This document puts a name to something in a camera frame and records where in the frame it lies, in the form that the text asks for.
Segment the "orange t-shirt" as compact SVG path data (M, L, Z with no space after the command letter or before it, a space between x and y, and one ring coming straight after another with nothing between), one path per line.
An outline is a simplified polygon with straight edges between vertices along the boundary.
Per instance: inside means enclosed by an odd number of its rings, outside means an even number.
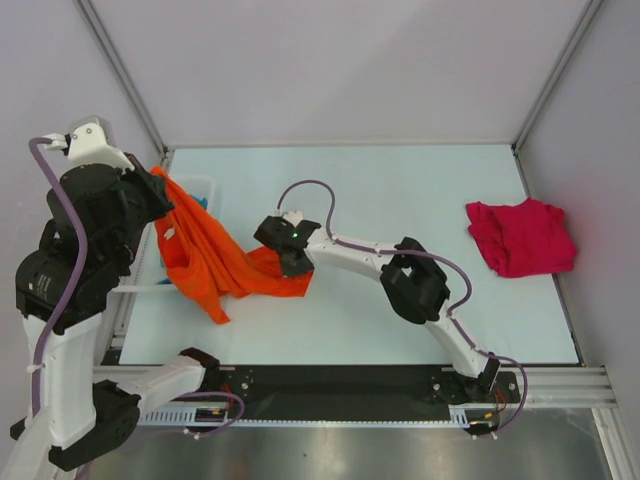
M158 249L168 279L218 325L230 321L221 299L249 295L303 297L312 275L284 276L278 255L259 247L245 251L225 227L161 167L151 174L165 182L174 208L154 222Z

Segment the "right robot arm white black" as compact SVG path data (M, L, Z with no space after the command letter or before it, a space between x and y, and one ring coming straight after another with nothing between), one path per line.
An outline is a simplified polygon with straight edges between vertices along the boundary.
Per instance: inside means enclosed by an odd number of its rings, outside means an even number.
M484 401L497 389L500 361L485 352L455 317L455 305L441 264L413 238L396 245L345 240L297 212L268 216L254 238L276 253L282 274L300 277L318 266L333 266L378 282L392 310L405 321L426 327L449 354L463 393Z

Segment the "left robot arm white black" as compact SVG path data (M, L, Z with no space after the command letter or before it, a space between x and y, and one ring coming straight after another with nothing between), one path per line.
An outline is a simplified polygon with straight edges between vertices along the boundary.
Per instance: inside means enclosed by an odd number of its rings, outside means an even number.
M172 209L163 178L140 166L83 165L54 178L51 219L19 265L16 304L33 355L31 407L11 434L7 479L51 479L121 447L139 419L221 387L218 361L195 348L124 381L94 378L107 298L130 272L146 226Z

